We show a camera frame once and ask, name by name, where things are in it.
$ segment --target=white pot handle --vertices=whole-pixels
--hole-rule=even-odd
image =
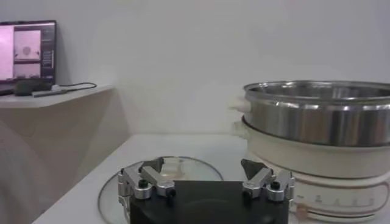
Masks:
[[[229,109],[237,110],[242,113],[249,113],[252,109],[250,102],[244,97],[237,97],[228,104]]]
[[[249,140],[250,133],[245,125],[241,121],[235,121],[232,124],[232,135],[243,138],[245,140]]]

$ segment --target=computer monitor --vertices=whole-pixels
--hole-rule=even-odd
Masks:
[[[0,83],[38,79],[55,83],[55,21],[0,23]]]

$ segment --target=white table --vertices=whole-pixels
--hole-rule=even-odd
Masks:
[[[225,180],[243,180],[246,141],[229,135],[135,135],[65,194],[33,224],[105,224],[98,212],[104,183],[120,168],[156,156],[190,156],[217,168]],[[370,224],[388,224],[382,217]],[[319,224],[310,221],[306,224]]]

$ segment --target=wall shelf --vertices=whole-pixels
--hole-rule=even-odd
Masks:
[[[62,95],[34,98],[32,96],[18,97],[14,95],[0,96],[0,108],[41,108],[67,102],[85,96],[113,89],[111,85],[101,85],[93,89],[83,89]]]

